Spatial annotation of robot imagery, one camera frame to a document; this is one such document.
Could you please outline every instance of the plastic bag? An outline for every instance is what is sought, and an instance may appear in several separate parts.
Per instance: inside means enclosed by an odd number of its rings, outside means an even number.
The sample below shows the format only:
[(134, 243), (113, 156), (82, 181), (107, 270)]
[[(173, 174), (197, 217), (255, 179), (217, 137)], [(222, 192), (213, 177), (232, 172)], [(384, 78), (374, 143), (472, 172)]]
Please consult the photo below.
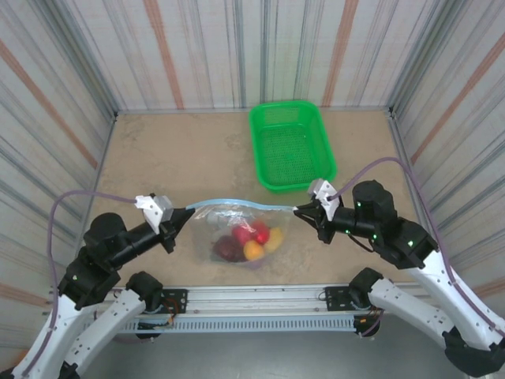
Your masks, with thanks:
[(203, 259), (259, 268), (284, 243), (292, 207), (216, 199), (191, 206), (195, 247)]

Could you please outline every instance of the black bracket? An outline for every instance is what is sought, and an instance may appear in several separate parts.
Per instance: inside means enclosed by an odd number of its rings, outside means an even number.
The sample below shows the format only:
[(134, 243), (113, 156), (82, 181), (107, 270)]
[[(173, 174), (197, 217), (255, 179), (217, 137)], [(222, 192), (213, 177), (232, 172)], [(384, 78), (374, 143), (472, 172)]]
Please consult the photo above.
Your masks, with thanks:
[[(375, 180), (358, 183), (353, 188), (353, 208), (344, 207), (340, 201), (331, 221), (315, 197), (309, 204), (298, 206), (294, 215), (316, 229), (320, 241), (329, 244), (336, 232), (347, 234), (400, 270), (423, 268), (426, 257), (438, 249), (421, 225), (398, 217), (393, 196)], [(368, 239), (372, 248), (355, 237)]]
[(13, 370), (14, 368), (2, 371), (0, 373), (0, 379), (14, 379)]
[[(376, 319), (374, 317), (366, 316), (354, 316), (354, 327), (356, 328), (355, 334), (360, 335), (361, 333), (366, 332), (369, 330), (372, 325), (376, 322)], [(375, 335), (380, 329), (380, 322), (375, 326), (374, 329), (372, 329), (370, 332), (366, 334), (366, 336), (363, 337), (371, 337)]]
[(493, 343), (488, 351), (468, 346), (454, 327), (442, 334), (445, 339), (445, 355), (453, 365), (471, 377), (483, 377), (499, 371), (505, 364), (505, 338)]
[(368, 293), (376, 281), (381, 279), (384, 277), (380, 272), (365, 267), (350, 281), (349, 288), (353, 290), (354, 296), (359, 298), (357, 302), (368, 302)]
[[(177, 304), (177, 309), (175, 309), (172, 301), (167, 301), (164, 299), (173, 300)], [(156, 312), (156, 314), (181, 314), (186, 313), (186, 306), (188, 305), (188, 290), (185, 289), (164, 289), (162, 291), (162, 303), (161, 309)]]
[(69, 365), (67, 362), (63, 362), (58, 379), (80, 379), (80, 375), (77, 373), (77, 364)]
[[(148, 314), (159, 314), (159, 315), (178, 315), (182, 313), (186, 313), (186, 306), (188, 304), (188, 290), (179, 289), (179, 288), (171, 288), (164, 289), (161, 291), (159, 297), (159, 307), (154, 311), (147, 311), (144, 313)], [(162, 324), (155, 324), (152, 322), (139, 322), (138, 328), (139, 330), (153, 330), (155, 331), (156, 327), (166, 327), (168, 326), (168, 322)], [(147, 340), (151, 338), (157, 338), (161, 336), (160, 333), (137, 333), (136, 336), (140, 340)]]
[(326, 307), (329, 312), (338, 312), (343, 310), (369, 310), (370, 302), (368, 297), (363, 302), (356, 298), (348, 286), (325, 287)]
[(126, 289), (139, 295), (140, 300), (145, 302), (146, 310), (155, 310), (161, 303), (163, 285), (144, 271), (133, 274)]
[(65, 271), (58, 285), (61, 295), (76, 303), (76, 310), (103, 302), (112, 287), (120, 280), (116, 271), (107, 271), (89, 259), (86, 247), (82, 247)]

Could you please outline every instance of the red apple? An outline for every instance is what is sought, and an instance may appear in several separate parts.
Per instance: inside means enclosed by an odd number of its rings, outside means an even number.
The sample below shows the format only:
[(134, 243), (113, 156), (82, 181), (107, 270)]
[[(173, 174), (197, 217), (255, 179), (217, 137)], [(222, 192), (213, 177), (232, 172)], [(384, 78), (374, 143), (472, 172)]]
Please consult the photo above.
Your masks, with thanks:
[(243, 246), (253, 239), (253, 230), (248, 225), (237, 225), (231, 230), (231, 235)]
[(251, 224), (251, 228), (254, 229), (253, 237), (256, 242), (261, 245), (268, 242), (268, 239), (270, 238), (270, 228), (265, 225), (263, 221), (254, 221)]
[(224, 235), (212, 247), (218, 257), (228, 262), (244, 262), (244, 249), (238, 241), (230, 235)]

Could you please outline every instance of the striped wall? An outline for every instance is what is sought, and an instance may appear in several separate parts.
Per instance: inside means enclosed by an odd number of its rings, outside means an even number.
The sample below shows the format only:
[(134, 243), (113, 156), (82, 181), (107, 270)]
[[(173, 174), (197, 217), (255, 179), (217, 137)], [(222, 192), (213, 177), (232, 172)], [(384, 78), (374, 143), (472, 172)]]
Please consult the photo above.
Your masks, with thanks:
[(122, 111), (384, 106), (437, 0), (57, 0)]
[(460, 4), (399, 128), (452, 264), (505, 316), (505, 2)]
[[(0, 371), (45, 320), (52, 202), (93, 187), (112, 119), (47, 17), (40, 2), (0, 2)], [(60, 273), (73, 259), (88, 204), (73, 198), (57, 214)]]

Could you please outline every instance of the cable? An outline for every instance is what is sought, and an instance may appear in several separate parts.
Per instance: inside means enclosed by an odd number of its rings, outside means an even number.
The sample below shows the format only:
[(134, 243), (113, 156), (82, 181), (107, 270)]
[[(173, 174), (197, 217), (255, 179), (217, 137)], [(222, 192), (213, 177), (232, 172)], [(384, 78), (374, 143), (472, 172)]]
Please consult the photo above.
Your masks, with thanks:
[(65, 192), (61, 196), (59, 196), (53, 203), (53, 206), (50, 209), (49, 213), (49, 221), (47, 222), (47, 244), (46, 244), (46, 255), (47, 261), (49, 263), (50, 269), (50, 277), (53, 285), (53, 309), (52, 314), (50, 316), (49, 328), (47, 330), (47, 334), (44, 337), (42, 344), (39, 347), (39, 350), (33, 356), (32, 361), (28, 364), (26, 369), (21, 373), (23, 377), (27, 377), (33, 366), (39, 361), (40, 356), (46, 350), (46, 346), (49, 344), (49, 340), (51, 339), (51, 335), (53, 333), (54, 326), (56, 325), (56, 319), (58, 316), (58, 274), (56, 273), (56, 265), (54, 264), (54, 258), (52, 253), (52, 242), (53, 242), (53, 225), (54, 225), (54, 214), (56, 213), (56, 208), (58, 205), (68, 196), (72, 195), (88, 195), (88, 196), (98, 196), (104, 197), (106, 199), (122, 201), (125, 203), (135, 204), (134, 199), (127, 199), (125, 197), (119, 197), (115, 195), (110, 195), (108, 193), (101, 193), (96, 191), (87, 191), (85, 189), (75, 189), (73, 191)]
[(179, 314), (179, 307), (177, 305), (177, 302), (175, 300), (173, 300), (172, 298), (165, 298), (164, 300), (168, 300), (169, 302), (172, 302), (174, 304), (174, 313), (171, 313), (170, 306), (167, 303), (165, 303), (164, 301), (162, 301), (166, 310), (168, 310), (168, 312), (170, 313), (170, 322), (173, 325), (175, 316), (177, 316)]
[(371, 249), (371, 248), (367, 247), (365, 244), (358, 241), (356, 239), (356, 237), (354, 237), (353, 235), (348, 235), (348, 236), (352, 242), (354, 242), (356, 245), (360, 246), (362, 249), (368, 251), (369, 253), (373, 253), (375, 251), (374, 249)]
[(417, 195), (419, 196), (419, 200), (421, 201), (421, 205), (423, 209), (425, 210), (426, 216), (428, 217), (428, 221), (433, 229), (433, 233), (435, 234), (435, 239), (437, 243), (439, 244), (439, 249), (440, 253), (442, 254), (442, 259), (443, 259), (443, 265), (446, 269), (447, 275), (449, 276), (449, 279), (451, 280), (451, 284), (454, 286), (455, 290), (461, 295), (461, 297), (466, 301), (466, 303), (472, 308), (473, 311), (475, 311), (476, 314), (478, 314), (482, 320), (486, 322), (491, 328), (493, 328), (498, 334), (500, 334), (503, 338), (505, 338), (505, 331), (499, 330), (496, 328), (496, 324), (492, 322), (492, 320), (486, 316), (484, 312), (482, 312), (478, 306), (475, 305), (475, 303), (472, 301), (472, 299), (465, 293), (465, 291), (459, 286), (459, 284), (456, 282), (456, 278), (454, 273), (452, 272), (452, 267), (451, 263), (449, 262), (449, 255), (447, 253), (447, 249), (445, 246), (445, 243), (443, 242), (442, 238), (440, 237), (440, 233), (438, 230), (438, 227), (436, 226), (435, 219), (433, 218), (432, 213), (430, 212), (428, 208), (428, 202), (426, 201), (425, 196), (421, 192), (421, 185), (413, 175), (413, 172), (410, 170), (410, 168), (403, 163), (400, 159), (395, 158), (393, 156), (385, 156), (384, 158), (380, 158), (378, 160), (375, 160), (365, 166), (360, 172), (358, 172), (352, 179), (349, 180), (347, 184), (344, 185), (340, 189), (340, 191), (337, 191), (337, 193), (333, 196), (328, 197), (328, 200), (334, 200), (337, 197), (341, 196), (344, 192), (346, 192), (350, 187), (354, 186), (356, 182), (363, 176), (367, 171), (370, 169), (374, 168), (378, 164), (384, 163), (384, 162), (396, 162), (399, 164), (402, 169), (405, 171), (405, 173), (409, 176), (410, 181), (412, 182), (414, 188), (416, 189)]
[(381, 310), (379, 316), (376, 319), (376, 322), (374, 322), (370, 328), (366, 329), (363, 333), (361, 333), (361, 336), (364, 337), (364, 336), (368, 335), (380, 323), (383, 315), (384, 315), (384, 310)]
[(375, 308), (373, 311), (372, 317), (376, 318), (377, 316), (379, 316), (380, 311), (381, 311), (381, 308)]
[(375, 317), (376, 316), (376, 312), (379, 308), (377, 308), (376, 306), (371, 306), (370, 307), (370, 311), (365, 315), (365, 317), (367, 316), (370, 316), (373, 312), (373, 316), (372, 317)]

